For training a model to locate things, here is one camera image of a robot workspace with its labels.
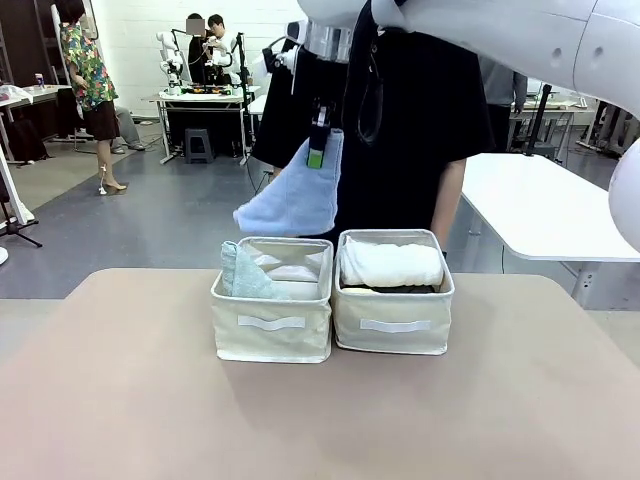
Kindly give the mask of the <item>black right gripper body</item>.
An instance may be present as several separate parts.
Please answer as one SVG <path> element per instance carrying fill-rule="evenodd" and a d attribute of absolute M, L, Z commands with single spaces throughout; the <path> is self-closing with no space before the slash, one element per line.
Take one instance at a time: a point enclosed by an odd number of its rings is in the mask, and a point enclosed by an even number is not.
<path fill-rule="evenodd" d="M 314 60 L 311 64 L 310 100 L 326 106 L 341 106 L 346 88 L 346 65 Z"/>

